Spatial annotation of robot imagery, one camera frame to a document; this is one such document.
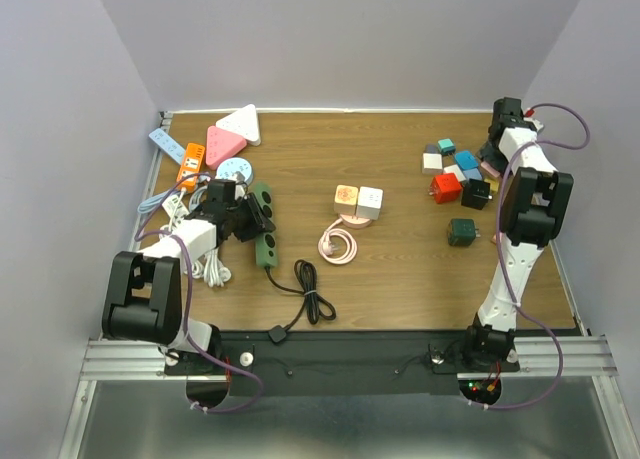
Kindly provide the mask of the green power strip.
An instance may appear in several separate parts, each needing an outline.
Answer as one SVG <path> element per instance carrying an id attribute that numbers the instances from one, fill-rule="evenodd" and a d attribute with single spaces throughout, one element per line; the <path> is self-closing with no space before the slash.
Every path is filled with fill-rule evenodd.
<path id="1" fill-rule="evenodd" d="M 278 266 L 278 251 L 273 222 L 273 193 L 270 186 L 258 181 L 251 186 L 262 215 L 266 219 L 266 229 L 254 240 L 256 264 L 261 268 L 275 268 Z"/>

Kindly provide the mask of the pink round socket with cable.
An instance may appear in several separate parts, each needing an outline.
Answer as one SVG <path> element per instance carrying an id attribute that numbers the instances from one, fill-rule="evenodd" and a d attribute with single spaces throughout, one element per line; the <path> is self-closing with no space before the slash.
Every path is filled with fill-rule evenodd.
<path id="1" fill-rule="evenodd" d="M 352 230 L 364 229 L 372 222 L 372 219 L 339 214 L 318 240 L 319 255 L 332 265 L 344 266 L 351 263 L 358 253 L 358 243 Z"/>

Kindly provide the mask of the dark green cube plug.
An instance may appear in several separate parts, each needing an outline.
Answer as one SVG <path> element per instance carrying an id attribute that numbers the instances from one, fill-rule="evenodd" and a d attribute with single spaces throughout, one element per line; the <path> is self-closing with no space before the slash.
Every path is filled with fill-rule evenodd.
<path id="1" fill-rule="evenodd" d="M 468 247 L 480 236 L 473 219 L 453 218 L 447 227 L 447 242 L 452 247 Z"/>

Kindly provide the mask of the white grey cube plug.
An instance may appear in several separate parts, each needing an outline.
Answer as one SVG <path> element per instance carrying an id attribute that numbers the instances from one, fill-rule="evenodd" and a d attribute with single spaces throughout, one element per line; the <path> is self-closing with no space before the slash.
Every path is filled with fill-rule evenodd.
<path id="1" fill-rule="evenodd" d="M 359 188 L 355 216 L 375 221 L 379 218 L 383 202 L 383 190 L 361 186 Z"/>

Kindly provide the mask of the pink cube socket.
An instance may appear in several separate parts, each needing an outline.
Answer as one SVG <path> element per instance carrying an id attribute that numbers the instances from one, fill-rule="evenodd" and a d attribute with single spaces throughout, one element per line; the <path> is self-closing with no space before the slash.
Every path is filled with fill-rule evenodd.
<path id="1" fill-rule="evenodd" d="M 482 161 L 480 163 L 480 168 L 482 169 L 482 171 L 484 173 L 486 173 L 487 175 L 491 176 L 494 179 L 500 179 L 501 178 L 501 173 L 486 161 Z"/>

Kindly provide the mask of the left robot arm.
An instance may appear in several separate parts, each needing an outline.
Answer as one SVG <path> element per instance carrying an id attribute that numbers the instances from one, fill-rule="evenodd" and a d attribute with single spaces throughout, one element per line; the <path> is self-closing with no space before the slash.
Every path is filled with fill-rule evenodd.
<path id="1" fill-rule="evenodd" d="M 102 315 L 104 336 L 185 351 L 199 372 L 215 371 L 222 363 L 219 330 L 183 310 L 182 274 L 231 235 L 246 242 L 274 230 L 260 197 L 249 193 L 229 202 L 208 200 L 158 242 L 118 253 Z"/>

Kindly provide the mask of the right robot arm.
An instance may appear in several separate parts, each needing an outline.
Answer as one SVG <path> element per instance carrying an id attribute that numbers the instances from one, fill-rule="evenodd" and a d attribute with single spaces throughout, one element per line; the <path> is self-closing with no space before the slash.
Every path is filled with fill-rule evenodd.
<path id="1" fill-rule="evenodd" d="M 486 299 L 460 345 L 463 363 L 482 369 L 514 361 L 522 296 L 533 267 L 562 227 L 574 178 L 547 159 L 528 126 L 505 127 L 497 149 L 508 160 L 497 213 L 498 265 Z"/>

